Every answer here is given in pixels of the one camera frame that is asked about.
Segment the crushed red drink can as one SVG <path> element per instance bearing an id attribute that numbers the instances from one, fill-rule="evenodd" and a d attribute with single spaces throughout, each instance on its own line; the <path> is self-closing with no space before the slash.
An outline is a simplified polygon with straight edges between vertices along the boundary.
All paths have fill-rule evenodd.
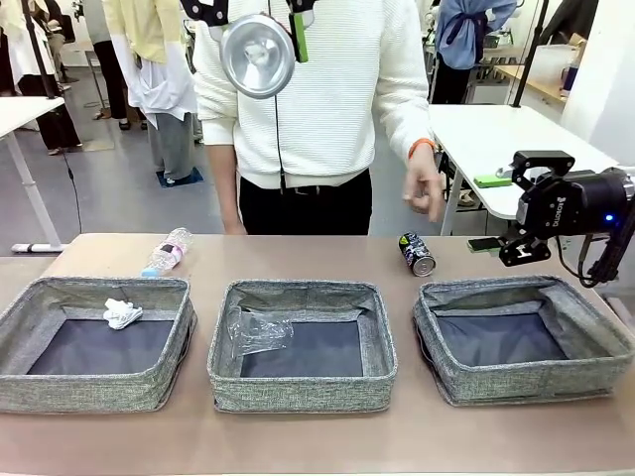
<path id="1" fill-rule="evenodd" d="M 221 36 L 219 57 L 227 79 L 253 99 L 267 99 L 282 91 L 296 63 L 291 35 L 263 14 L 232 22 Z"/>

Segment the grey fabric basket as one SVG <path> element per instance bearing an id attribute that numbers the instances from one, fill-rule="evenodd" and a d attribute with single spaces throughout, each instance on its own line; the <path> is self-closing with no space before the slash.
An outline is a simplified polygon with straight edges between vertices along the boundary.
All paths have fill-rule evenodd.
<path id="1" fill-rule="evenodd" d="M 635 361 L 627 332 L 554 276 L 427 283 L 413 320 L 455 407 L 608 396 Z"/>
<path id="2" fill-rule="evenodd" d="M 113 298 L 143 308 L 121 330 Z M 153 412 L 170 397 L 196 327 L 187 281 L 44 277 L 0 313 L 0 413 Z"/>
<path id="3" fill-rule="evenodd" d="M 283 313 L 294 327 L 284 349 L 233 358 L 233 306 Z M 398 360 L 379 290 L 368 283 L 241 280 L 223 297 L 207 357 L 221 412 L 372 413 L 386 410 Z"/>

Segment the black and purple drink can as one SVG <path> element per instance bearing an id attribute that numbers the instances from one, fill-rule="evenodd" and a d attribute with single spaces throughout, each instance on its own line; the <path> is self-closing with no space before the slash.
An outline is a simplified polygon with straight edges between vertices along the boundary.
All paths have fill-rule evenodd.
<path id="1" fill-rule="evenodd" d="M 424 240 L 416 233 L 407 232 L 399 238 L 399 248 L 407 266 L 417 277 L 428 277 L 436 268 L 436 260 Z"/>

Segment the person's left hand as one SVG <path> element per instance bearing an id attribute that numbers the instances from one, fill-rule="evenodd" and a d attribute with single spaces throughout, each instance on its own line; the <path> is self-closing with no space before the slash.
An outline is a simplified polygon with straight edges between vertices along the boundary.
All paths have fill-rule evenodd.
<path id="1" fill-rule="evenodd" d="M 411 208 L 436 222 L 444 206 L 443 181 L 428 147 L 407 162 L 403 198 Z"/>

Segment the black belt with buckle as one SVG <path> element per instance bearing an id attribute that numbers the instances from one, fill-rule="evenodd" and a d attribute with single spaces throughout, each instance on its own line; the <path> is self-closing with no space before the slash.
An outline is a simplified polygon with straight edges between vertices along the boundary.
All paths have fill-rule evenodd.
<path id="1" fill-rule="evenodd" d="M 246 179 L 242 179 L 240 181 L 240 191 L 242 194 L 249 196 L 354 196 L 356 194 L 371 193 L 372 184 L 370 178 L 358 177 L 339 186 L 321 184 L 267 189 L 259 187 Z"/>

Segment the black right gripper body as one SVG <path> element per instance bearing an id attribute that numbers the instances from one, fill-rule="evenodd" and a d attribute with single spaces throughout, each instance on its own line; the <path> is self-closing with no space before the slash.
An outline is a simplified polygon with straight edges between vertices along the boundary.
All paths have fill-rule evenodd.
<path id="1" fill-rule="evenodd" d="M 620 169 L 540 176 L 518 202 L 516 221 L 536 236 L 608 233 L 625 222 L 629 175 Z"/>

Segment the hanging black jacket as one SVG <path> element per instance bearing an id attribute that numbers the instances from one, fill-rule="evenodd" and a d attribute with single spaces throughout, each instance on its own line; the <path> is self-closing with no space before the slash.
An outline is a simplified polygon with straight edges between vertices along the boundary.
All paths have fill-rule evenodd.
<path id="1" fill-rule="evenodd" d="M 545 27 L 540 45 L 566 44 L 573 35 L 587 40 L 598 0 L 563 0 Z"/>

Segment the black stand pole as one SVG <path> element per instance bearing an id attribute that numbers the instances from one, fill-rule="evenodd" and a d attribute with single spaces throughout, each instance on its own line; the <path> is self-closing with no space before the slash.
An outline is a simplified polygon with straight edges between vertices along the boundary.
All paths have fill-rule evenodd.
<path id="1" fill-rule="evenodd" d="M 23 9 L 23 14 L 25 17 L 25 23 L 26 23 L 26 28 L 28 30 L 29 33 L 29 37 L 30 37 L 30 42 L 32 45 L 32 49 L 34 52 L 34 57 L 36 60 L 36 63 L 38 65 L 38 69 L 40 72 L 40 76 L 42 79 L 42 83 L 43 83 L 43 87 L 45 89 L 46 95 L 49 99 L 54 99 L 56 96 L 53 92 L 53 90 L 50 88 L 50 84 L 48 82 L 48 74 L 46 71 L 46 67 L 44 64 L 44 60 L 43 57 L 41 55 L 41 50 L 40 50 L 40 43 L 38 41 L 36 32 L 35 32 L 35 24 L 32 20 L 32 16 L 31 16 L 31 12 L 30 12 L 30 7 L 29 7 L 29 0 L 21 0 L 21 5 L 22 5 L 22 9 Z"/>
<path id="2" fill-rule="evenodd" d="M 536 22 L 536 26 L 535 26 L 535 29 L 534 29 L 534 35 L 532 37 L 531 45 L 530 45 L 529 51 L 528 51 L 526 59 L 525 59 L 525 64 L 524 64 L 524 67 L 523 67 L 523 72 L 522 72 L 522 75 L 521 75 L 521 78 L 520 78 L 520 82 L 519 82 L 518 87 L 516 89 L 516 95 L 515 95 L 514 101 L 512 103 L 512 106 L 514 108 L 519 108 L 521 106 L 521 100 L 522 100 L 522 96 L 524 94 L 524 91 L 525 91 L 525 88 L 526 88 L 526 85 L 527 85 L 527 81 L 528 81 L 528 78 L 529 78 L 531 66 L 532 66 L 532 63 L 534 61 L 535 53 L 536 53 L 537 47 L 538 47 L 539 42 L 540 42 L 540 38 L 541 38 L 542 33 L 543 33 L 543 27 L 544 27 L 544 23 L 545 23 L 545 18 L 547 16 L 549 3 L 550 3 L 550 0 L 542 0 L 542 5 L 540 7 L 538 20 Z"/>

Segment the clear bottle with blue cap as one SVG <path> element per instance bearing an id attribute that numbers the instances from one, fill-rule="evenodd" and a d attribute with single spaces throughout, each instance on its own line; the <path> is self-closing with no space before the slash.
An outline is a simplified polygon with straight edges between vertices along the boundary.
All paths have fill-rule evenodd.
<path id="1" fill-rule="evenodd" d="M 171 231 L 153 250 L 141 276 L 155 278 L 166 275 L 182 261 L 192 240 L 193 235 L 183 227 Z"/>

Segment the blue floor mat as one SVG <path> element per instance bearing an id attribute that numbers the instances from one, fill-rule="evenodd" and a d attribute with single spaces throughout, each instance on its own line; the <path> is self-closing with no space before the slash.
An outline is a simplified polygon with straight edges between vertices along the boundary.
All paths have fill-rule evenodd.
<path id="1" fill-rule="evenodd" d="M 188 176 L 180 179 L 166 178 L 163 171 L 155 172 L 155 175 L 162 188 L 171 188 L 203 181 L 203 177 L 198 168 L 193 168 Z"/>

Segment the white paper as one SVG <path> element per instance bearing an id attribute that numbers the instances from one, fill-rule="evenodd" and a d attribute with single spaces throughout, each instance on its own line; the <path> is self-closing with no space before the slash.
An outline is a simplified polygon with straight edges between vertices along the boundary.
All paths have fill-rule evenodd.
<path id="1" fill-rule="evenodd" d="M 132 302 L 109 298 L 105 302 L 106 310 L 103 318 L 114 330 L 121 330 L 143 315 L 142 307 L 135 307 Z"/>

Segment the large white table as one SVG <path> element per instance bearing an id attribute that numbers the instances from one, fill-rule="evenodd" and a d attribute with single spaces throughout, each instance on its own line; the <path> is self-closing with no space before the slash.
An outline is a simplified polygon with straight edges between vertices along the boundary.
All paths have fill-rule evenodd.
<path id="1" fill-rule="evenodd" d="M 516 185 L 479 188 L 473 179 L 492 175 L 512 163 L 518 151 L 564 151 L 576 171 L 602 172 L 617 162 L 534 109 L 509 105 L 432 105 L 432 127 L 455 166 L 441 234 L 452 232 L 461 185 L 466 182 L 488 212 L 513 220 L 522 189 Z"/>

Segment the translucent plastic box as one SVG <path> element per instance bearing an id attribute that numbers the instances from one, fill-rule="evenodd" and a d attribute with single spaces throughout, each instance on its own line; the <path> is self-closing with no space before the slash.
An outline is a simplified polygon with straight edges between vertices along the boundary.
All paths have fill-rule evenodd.
<path id="1" fill-rule="evenodd" d="M 564 71 L 575 60 L 577 53 L 578 48 L 571 45 L 538 46 L 529 79 L 544 85 L 561 87 Z"/>

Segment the person in white sweater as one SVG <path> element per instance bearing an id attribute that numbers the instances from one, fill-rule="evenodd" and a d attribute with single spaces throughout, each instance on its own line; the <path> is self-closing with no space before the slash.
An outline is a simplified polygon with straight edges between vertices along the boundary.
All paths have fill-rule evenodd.
<path id="1" fill-rule="evenodd" d="M 227 79 L 208 26 L 195 33 L 194 89 L 205 145 L 232 145 L 247 235 L 364 235 L 372 192 L 249 196 L 246 179 L 274 189 L 370 178 L 375 129 L 406 166 L 415 141 L 433 139 L 429 84 L 415 0 L 317 0 L 309 60 L 276 96 L 253 99 Z"/>

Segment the light wood desk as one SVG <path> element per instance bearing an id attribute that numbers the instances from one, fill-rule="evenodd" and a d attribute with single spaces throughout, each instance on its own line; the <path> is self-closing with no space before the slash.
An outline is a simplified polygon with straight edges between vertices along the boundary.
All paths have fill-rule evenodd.
<path id="1" fill-rule="evenodd" d="M 519 64 L 497 64 L 494 70 L 516 85 L 520 85 L 524 67 Z M 529 78 L 526 87 L 542 95 L 545 99 L 554 101 L 556 104 L 564 106 L 567 103 L 568 98 L 562 95 L 560 84 L 555 80 Z"/>

